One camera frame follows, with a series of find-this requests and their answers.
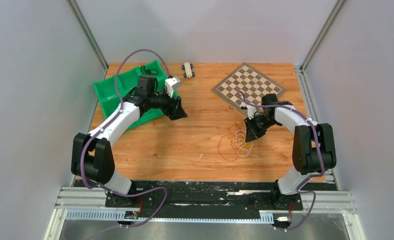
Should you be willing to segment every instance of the white wall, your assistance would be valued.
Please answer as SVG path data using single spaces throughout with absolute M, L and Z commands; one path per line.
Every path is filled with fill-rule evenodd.
M 78 0 L 108 62 L 302 64 L 336 0 Z M 131 61 L 152 61 L 149 53 Z
M 349 0 L 307 75 L 367 239 L 394 239 L 394 0 Z
M 104 77 L 66 1 L 0 1 L 0 240 L 41 240 Z

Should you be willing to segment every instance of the toy car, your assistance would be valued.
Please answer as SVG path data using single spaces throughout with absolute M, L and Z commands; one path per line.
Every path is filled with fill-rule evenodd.
M 185 70 L 184 72 L 184 78 L 192 78 L 195 77 L 195 73 L 193 71 L 191 71 L 192 69 L 192 63 L 189 62 L 184 62 L 184 64 L 182 65 L 182 70 Z

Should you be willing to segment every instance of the green plastic container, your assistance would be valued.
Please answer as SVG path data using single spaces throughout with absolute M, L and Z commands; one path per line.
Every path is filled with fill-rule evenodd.
M 145 69 L 155 69 L 158 74 L 154 75 L 157 78 L 158 87 L 156 91 L 160 91 L 164 86 L 164 81 L 167 79 L 166 74 L 163 71 L 160 63 L 155 60 L 145 65 Z M 120 94 L 124 97 L 133 87 L 138 84 L 138 78 L 142 75 L 141 67 L 137 66 L 130 71 L 119 74 L 119 81 L 117 82 L 117 87 Z M 98 100 L 100 101 L 101 108 L 103 110 L 104 118 L 107 119 L 117 108 L 120 103 L 119 97 L 116 95 L 114 90 L 114 76 L 107 78 L 105 80 L 94 83 L 95 91 L 97 92 Z M 141 118 L 134 122 L 128 129 L 132 129 L 143 123 L 162 116 L 163 112 L 160 109 L 150 109 L 148 112 L 144 113 Z

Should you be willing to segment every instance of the wooden tabletop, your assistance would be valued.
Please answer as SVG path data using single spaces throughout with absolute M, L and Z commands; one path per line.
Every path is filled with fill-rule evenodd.
M 237 124 L 245 129 L 244 115 L 215 95 L 211 89 L 236 69 L 240 63 L 194 63 L 195 77 L 183 79 L 182 63 L 168 64 L 172 75 L 179 76 L 177 89 L 187 118 L 170 121 L 161 116 L 126 131 L 113 148 L 116 169 L 133 180 L 189 181 L 258 181 L 272 182 L 292 166 L 293 135 L 285 128 L 273 126 L 266 135 L 253 141 L 252 154 L 238 157 L 226 136 Z M 251 63 L 287 91 L 281 101 L 290 101 L 306 114 L 292 64 Z M 139 66 L 126 64 L 121 72 Z M 107 77 L 115 74 L 119 64 L 110 65 Z M 92 129 L 104 121 L 97 106 Z

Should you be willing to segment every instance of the light chessboard square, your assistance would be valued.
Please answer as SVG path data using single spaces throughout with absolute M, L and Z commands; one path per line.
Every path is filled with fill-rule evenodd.
M 239 91 L 244 93 L 248 101 L 261 105 L 262 97 L 266 94 L 276 94 L 279 98 L 286 89 L 251 65 L 243 63 L 219 82 L 212 91 L 247 116 L 247 112 L 241 109 L 241 100 L 237 97 Z

